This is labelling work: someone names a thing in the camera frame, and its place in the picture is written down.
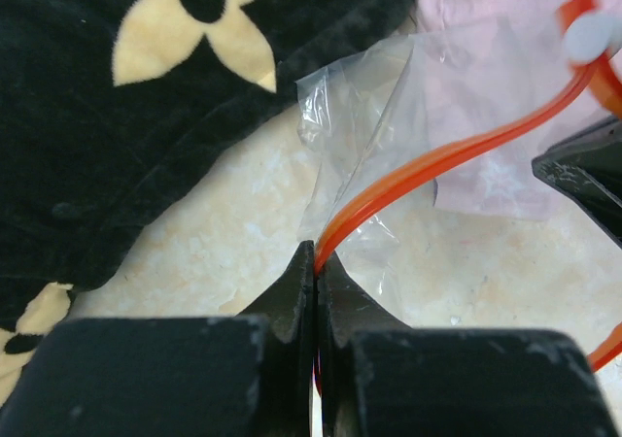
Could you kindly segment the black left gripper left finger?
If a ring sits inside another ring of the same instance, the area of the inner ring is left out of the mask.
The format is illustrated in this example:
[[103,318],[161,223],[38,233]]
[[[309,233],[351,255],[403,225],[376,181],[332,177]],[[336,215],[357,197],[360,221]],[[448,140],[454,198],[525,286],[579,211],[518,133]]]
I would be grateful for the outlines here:
[[43,340],[5,436],[307,436],[313,252],[234,317],[76,319]]

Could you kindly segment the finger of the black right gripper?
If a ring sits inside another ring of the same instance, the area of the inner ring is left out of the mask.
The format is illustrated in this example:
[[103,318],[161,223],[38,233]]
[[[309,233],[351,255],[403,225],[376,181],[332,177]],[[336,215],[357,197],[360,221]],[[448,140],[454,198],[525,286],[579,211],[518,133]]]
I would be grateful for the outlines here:
[[621,244],[621,119],[609,116],[532,160],[534,176]]

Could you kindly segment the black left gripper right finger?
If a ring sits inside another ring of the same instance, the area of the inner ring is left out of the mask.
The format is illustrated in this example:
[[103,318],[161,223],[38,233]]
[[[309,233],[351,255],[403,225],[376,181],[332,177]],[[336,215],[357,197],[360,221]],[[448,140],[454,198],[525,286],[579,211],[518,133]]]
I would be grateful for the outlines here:
[[587,360],[541,329],[414,328],[337,257],[318,280],[317,383],[327,436],[613,436]]

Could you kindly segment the clear zip bag orange zipper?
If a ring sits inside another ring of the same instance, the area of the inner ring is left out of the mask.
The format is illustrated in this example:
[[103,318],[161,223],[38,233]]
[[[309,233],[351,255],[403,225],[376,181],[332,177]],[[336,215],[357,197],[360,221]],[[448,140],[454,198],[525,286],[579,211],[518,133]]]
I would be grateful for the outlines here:
[[[531,114],[571,78],[546,16],[393,37],[302,79],[298,134],[320,168],[300,238],[319,240],[370,185]],[[605,116],[584,90],[537,129],[393,196],[337,247],[347,273],[414,327],[558,328],[596,352],[621,320],[621,253],[532,162]]]

